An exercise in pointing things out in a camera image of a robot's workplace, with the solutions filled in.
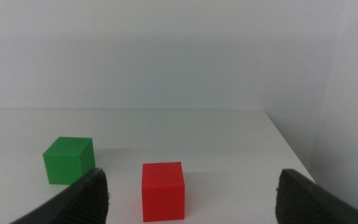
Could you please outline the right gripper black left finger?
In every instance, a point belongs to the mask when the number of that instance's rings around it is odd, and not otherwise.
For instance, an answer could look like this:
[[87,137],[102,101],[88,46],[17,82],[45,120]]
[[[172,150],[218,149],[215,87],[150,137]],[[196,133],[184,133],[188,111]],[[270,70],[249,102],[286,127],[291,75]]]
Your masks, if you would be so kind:
[[106,174],[95,168],[15,224],[105,224],[109,210]]

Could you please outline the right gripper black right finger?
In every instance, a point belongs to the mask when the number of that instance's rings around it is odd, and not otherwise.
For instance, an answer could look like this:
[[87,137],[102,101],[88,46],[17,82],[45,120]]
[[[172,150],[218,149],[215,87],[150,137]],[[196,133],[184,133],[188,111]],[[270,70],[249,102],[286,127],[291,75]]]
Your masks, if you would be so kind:
[[358,209],[295,169],[280,174],[275,216],[279,224],[358,224]]

